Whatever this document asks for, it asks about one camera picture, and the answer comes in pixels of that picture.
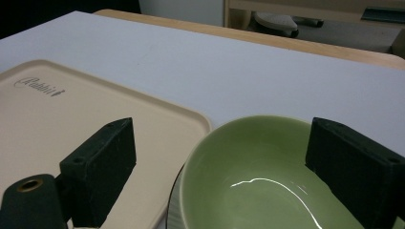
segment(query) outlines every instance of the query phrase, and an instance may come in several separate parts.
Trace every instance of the ceramic bowl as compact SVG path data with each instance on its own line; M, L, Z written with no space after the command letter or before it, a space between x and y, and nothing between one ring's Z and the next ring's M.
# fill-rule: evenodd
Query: ceramic bowl
M263 115L210 133L181 174L184 227L362 228L306 167L309 132L307 122Z

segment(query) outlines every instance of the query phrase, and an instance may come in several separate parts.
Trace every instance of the white surface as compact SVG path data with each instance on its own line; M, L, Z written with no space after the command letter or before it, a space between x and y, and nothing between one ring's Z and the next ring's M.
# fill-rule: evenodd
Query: white surface
M0 40L0 72L33 59L191 108L214 128L245 115L319 116L405 156L404 71L81 12Z
M139 0L142 14L213 26L224 24L222 0Z

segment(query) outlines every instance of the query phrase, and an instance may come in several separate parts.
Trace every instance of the plastic tray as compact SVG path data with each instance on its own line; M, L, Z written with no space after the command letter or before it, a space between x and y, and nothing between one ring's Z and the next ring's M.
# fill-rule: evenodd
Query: plastic tray
M154 228L192 149L201 114L45 60L0 74L0 192L59 162L104 124L131 116L137 166L103 228Z

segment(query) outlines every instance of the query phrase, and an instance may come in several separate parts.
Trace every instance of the wooden table edge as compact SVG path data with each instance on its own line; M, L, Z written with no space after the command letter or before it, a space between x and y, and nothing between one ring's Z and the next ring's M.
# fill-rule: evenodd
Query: wooden table edge
M108 9L99 10L96 11L95 14L112 17L116 19L123 19L127 21L134 21L150 25L179 29L184 31L194 31L199 33L216 35L287 50L294 50L298 52L319 54L328 57L346 59L366 64L405 70L405 59L387 53L362 51L351 48L321 44L316 42L273 36L257 32L239 31L230 28L216 27L194 22L186 22L175 19L161 18L156 16L137 14L119 10L108 10Z

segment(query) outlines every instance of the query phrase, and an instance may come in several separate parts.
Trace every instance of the floor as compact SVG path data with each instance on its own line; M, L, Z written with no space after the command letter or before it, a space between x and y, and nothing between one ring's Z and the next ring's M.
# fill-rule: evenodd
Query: floor
M376 27L363 24L324 21L322 28L316 28L314 20L295 18L299 34L294 39L314 41L323 44L343 46L359 50L392 53L391 45L400 29ZM254 18L250 20L248 31L289 36L290 32L275 31L257 23Z

